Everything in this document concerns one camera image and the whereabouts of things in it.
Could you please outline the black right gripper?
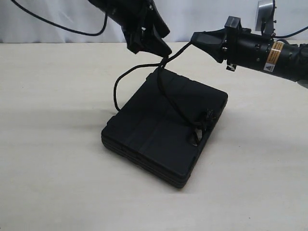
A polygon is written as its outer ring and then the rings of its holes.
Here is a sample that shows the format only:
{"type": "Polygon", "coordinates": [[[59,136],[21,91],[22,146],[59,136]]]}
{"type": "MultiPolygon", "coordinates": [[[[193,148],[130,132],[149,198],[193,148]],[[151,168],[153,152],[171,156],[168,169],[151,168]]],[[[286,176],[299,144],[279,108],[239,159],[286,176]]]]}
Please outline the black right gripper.
{"type": "Polygon", "coordinates": [[[261,72],[274,71],[274,64],[268,61],[273,39],[243,28],[239,17],[229,16],[224,29],[194,32],[191,44],[206,52],[217,63],[226,60],[227,69],[231,71],[237,66],[261,72]]]}

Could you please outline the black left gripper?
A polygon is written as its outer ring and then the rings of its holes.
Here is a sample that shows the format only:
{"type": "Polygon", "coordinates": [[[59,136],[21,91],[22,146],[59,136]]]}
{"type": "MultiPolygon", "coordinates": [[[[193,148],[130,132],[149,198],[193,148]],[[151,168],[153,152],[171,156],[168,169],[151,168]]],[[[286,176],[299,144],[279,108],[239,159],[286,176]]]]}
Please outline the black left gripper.
{"type": "Polygon", "coordinates": [[[109,0],[107,6],[108,16],[121,26],[128,50],[160,57],[172,53],[162,39],[170,33],[169,27],[152,0],[109,0]],[[147,19],[150,15],[153,23],[147,19]]]}

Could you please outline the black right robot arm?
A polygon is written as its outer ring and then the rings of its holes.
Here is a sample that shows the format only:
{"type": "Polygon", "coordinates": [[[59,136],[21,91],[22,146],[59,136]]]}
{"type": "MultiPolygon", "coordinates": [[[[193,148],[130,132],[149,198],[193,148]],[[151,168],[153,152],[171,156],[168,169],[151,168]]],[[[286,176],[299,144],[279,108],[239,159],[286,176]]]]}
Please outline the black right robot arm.
{"type": "Polygon", "coordinates": [[[253,34],[242,27],[239,17],[229,16],[223,29],[194,32],[191,44],[220,64],[226,61],[229,71],[241,66],[308,86],[307,44],[286,44],[253,34]]]}

